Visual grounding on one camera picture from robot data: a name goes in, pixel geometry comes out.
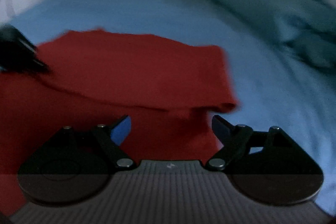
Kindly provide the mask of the teal folded duvet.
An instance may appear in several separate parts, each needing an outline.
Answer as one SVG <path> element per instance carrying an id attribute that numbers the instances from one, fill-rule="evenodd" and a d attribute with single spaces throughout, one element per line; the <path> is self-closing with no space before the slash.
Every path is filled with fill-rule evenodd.
<path id="1" fill-rule="evenodd" d="M 335 72 L 335 9 L 319 0 L 214 0 L 268 42 L 311 66 Z"/>

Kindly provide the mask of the blue bed sheet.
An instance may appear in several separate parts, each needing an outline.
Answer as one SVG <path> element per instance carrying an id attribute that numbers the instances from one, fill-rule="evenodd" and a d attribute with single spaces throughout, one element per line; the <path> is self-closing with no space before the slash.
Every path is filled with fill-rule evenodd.
<path id="1" fill-rule="evenodd" d="M 19 164 L 62 126 L 129 115 L 134 159 L 207 160 L 219 111 L 283 128 L 323 169 L 317 204 L 335 214 L 335 76 L 259 38 L 211 0 L 44 0 L 11 23 L 47 75 L 1 75 L 1 209 L 23 203 Z"/>

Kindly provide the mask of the red knit sweater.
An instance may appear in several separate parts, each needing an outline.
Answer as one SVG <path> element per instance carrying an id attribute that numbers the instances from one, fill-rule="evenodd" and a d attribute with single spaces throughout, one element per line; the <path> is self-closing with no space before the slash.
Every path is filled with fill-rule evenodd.
<path id="1" fill-rule="evenodd" d="M 1 73 L 1 212 L 26 200 L 24 159 L 58 129 L 111 124 L 128 115 L 122 149 L 134 160 L 207 161 L 218 148 L 208 114 L 238 101 L 219 46 L 155 35 L 68 31 L 38 46 L 49 73 Z"/>

